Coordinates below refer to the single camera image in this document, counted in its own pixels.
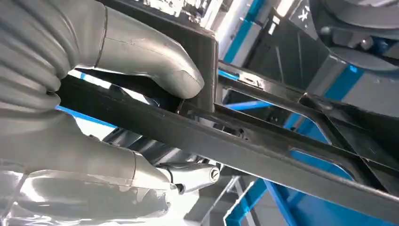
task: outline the blue steel beam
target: blue steel beam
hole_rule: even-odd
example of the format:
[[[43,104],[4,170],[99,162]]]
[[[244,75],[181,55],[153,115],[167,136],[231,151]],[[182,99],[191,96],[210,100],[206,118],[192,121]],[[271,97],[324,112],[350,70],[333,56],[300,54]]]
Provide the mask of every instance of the blue steel beam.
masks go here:
[[[109,124],[107,122],[95,119],[93,117],[87,116],[85,114],[82,114],[82,113],[79,113],[79,112],[76,112],[76,111],[73,111],[73,110],[68,109],[66,107],[57,106],[56,109],[61,110],[63,112],[66,112],[66,113],[68,113],[68,114],[70,114],[70,115],[72,115],[73,117],[76,117],[76,118],[80,118],[80,119],[84,119],[84,120],[87,120],[87,121],[91,121],[91,122],[94,122],[94,123],[97,123],[97,124],[100,124],[100,125],[104,125],[104,126],[108,126],[108,127],[111,127],[111,128],[116,128],[116,126],[114,126],[112,124]]]
[[[225,71],[222,71],[222,70],[217,70],[217,72],[219,73],[219,75],[220,76],[223,76],[223,77],[226,77],[226,78],[228,78],[228,79],[232,79],[232,80],[234,80],[234,81],[237,81],[238,80],[238,76],[237,75],[232,75],[232,74],[230,74],[230,73],[228,73],[228,72],[225,72]]]
[[[264,101],[256,100],[256,101],[228,104],[225,106],[230,109],[236,110],[236,111],[242,111],[242,110],[256,109],[256,108],[262,108],[262,107],[269,107],[269,106],[272,106],[272,104],[269,104]]]
[[[256,182],[248,189],[243,198],[226,217],[226,226],[239,226],[244,217],[258,203],[266,193],[267,187],[262,180]]]
[[[295,218],[292,216],[291,211],[289,210],[286,201],[283,199],[280,192],[278,191],[276,184],[268,180],[262,180],[262,181],[266,184],[270,196],[276,203],[277,207],[280,210],[280,213],[283,215],[283,218],[288,224],[288,226],[298,226],[298,224],[295,221]]]

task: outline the gray metal part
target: gray metal part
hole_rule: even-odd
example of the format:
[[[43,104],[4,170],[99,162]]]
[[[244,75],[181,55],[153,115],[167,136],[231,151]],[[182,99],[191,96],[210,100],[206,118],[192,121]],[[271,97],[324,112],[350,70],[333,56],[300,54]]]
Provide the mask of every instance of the gray metal part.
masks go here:
[[[164,163],[161,168],[171,175],[171,183],[182,184],[182,193],[199,190],[216,183],[220,176],[219,169],[210,164],[196,162]]]
[[[327,8],[341,21],[366,28],[398,29],[399,8],[357,5],[346,0],[324,0]]]
[[[105,34],[105,7],[73,0],[0,5],[1,158],[24,165],[28,172],[52,169],[126,179],[132,179],[140,165],[140,172],[166,181],[134,152],[84,136],[70,115],[54,110],[60,98],[47,93],[58,90],[59,79],[78,62],[85,67],[96,64]],[[82,11],[84,19],[77,14]],[[131,27],[157,33],[134,19],[125,20]]]
[[[179,43],[114,9],[107,12],[98,68],[148,76],[180,98],[192,98],[201,91],[204,80]]]
[[[353,49],[332,47],[330,50],[342,60],[349,62],[364,70],[382,73],[399,73],[399,68],[371,54]]]
[[[0,213],[4,226],[101,225],[150,222],[169,210],[177,188],[163,183],[42,170],[24,174],[0,164]]]

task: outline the blue metal frame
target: blue metal frame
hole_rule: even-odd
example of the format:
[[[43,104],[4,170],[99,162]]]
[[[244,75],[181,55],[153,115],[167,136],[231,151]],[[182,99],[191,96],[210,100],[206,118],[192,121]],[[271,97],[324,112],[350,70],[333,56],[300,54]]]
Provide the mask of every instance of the blue metal frame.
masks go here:
[[[234,206],[231,213],[226,217],[227,226],[240,226],[243,218],[251,211],[251,209],[258,203],[262,196],[266,193],[267,187],[263,180],[257,180],[247,191],[243,194],[241,201]]]
[[[225,106],[236,111],[242,111],[242,110],[270,107],[272,106],[272,104],[269,104],[264,101],[248,101],[236,104],[228,104]]]
[[[238,53],[242,43],[244,42],[245,37],[247,36],[251,26],[254,24],[256,17],[259,13],[259,10],[262,8],[262,5],[266,2],[266,0],[254,0],[245,16],[233,42],[230,45],[226,55],[224,56],[224,61],[231,63],[233,62],[236,54]]]
[[[295,218],[292,216],[291,211],[289,210],[286,201],[283,199],[280,192],[278,191],[276,184],[268,180],[261,180],[261,181],[263,181],[266,184],[270,196],[277,204],[277,207],[279,208],[280,213],[283,215],[283,218],[288,224],[288,226],[298,226],[298,224],[295,221]]]
[[[109,123],[107,123],[107,122],[98,120],[98,119],[96,119],[96,118],[90,117],[90,116],[88,116],[88,115],[85,115],[85,114],[82,114],[82,113],[79,113],[79,112],[76,112],[76,111],[73,111],[73,110],[68,109],[68,108],[66,108],[66,107],[57,106],[56,109],[61,110],[61,111],[63,111],[63,112],[67,112],[68,114],[70,114],[70,115],[72,115],[73,117],[76,117],[76,118],[80,118],[80,119],[84,119],[84,120],[87,120],[87,121],[91,121],[91,122],[94,122],[94,123],[97,123],[97,124],[100,124],[100,125],[103,125],[103,126],[108,126],[108,127],[111,127],[111,128],[116,128],[116,126],[114,126],[114,125],[112,125],[112,124],[109,124]]]

